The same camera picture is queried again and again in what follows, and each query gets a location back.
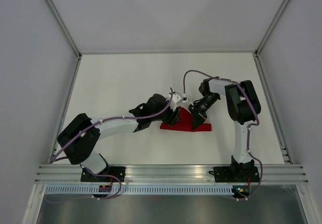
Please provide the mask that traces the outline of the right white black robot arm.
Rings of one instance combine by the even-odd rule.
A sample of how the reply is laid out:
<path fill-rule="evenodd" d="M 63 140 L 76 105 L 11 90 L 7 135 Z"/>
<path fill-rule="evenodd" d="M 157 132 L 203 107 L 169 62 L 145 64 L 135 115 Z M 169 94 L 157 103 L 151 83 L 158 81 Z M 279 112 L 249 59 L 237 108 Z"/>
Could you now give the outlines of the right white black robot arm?
<path fill-rule="evenodd" d="M 234 122 L 234 150 L 229 166 L 215 166 L 209 174 L 216 183 L 257 183 L 260 181 L 256 158 L 250 152 L 251 127 L 259 125 L 261 104 L 250 80 L 240 83 L 227 79 L 205 79 L 199 92 L 202 98 L 188 109 L 192 114 L 192 129 L 196 130 L 207 120 L 207 111 L 221 96 L 226 99 L 227 110 Z"/>

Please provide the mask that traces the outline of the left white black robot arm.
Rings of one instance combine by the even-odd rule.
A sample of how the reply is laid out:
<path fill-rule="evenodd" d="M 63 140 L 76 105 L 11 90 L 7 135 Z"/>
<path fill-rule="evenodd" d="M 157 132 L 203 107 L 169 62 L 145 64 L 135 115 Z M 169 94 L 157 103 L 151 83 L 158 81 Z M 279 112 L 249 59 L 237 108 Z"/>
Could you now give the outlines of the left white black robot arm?
<path fill-rule="evenodd" d="M 81 165 L 98 181 L 104 182 L 109 178 L 110 170 L 104 157 L 94 151 L 97 142 L 114 135 L 145 130 L 156 121 L 172 126 L 179 121 L 178 104 L 181 100 L 182 96 L 175 92 L 167 98 L 154 94 L 146 103 L 121 116 L 91 118 L 81 113 L 58 135 L 61 149 L 53 160 L 57 161 L 57 157 L 64 153 L 72 165 Z"/>

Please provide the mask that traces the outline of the red cloth napkin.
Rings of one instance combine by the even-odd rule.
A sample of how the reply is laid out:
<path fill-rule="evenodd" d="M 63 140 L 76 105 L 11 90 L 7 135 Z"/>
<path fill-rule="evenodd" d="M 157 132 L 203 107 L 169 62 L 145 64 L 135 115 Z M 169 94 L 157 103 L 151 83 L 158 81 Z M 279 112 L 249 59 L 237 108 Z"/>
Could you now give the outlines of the red cloth napkin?
<path fill-rule="evenodd" d="M 185 131 L 185 132 L 210 132 L 212 131 L 211 123 L 202 123 L 196 129 L 192 128 L 193 118 L 192 114 L 183 107 L 179 107 L 179 121 L 173 126 L 167 126 L 165 123 L 160 125 L 162 130 L 172 130 L 172 131 Z"/>

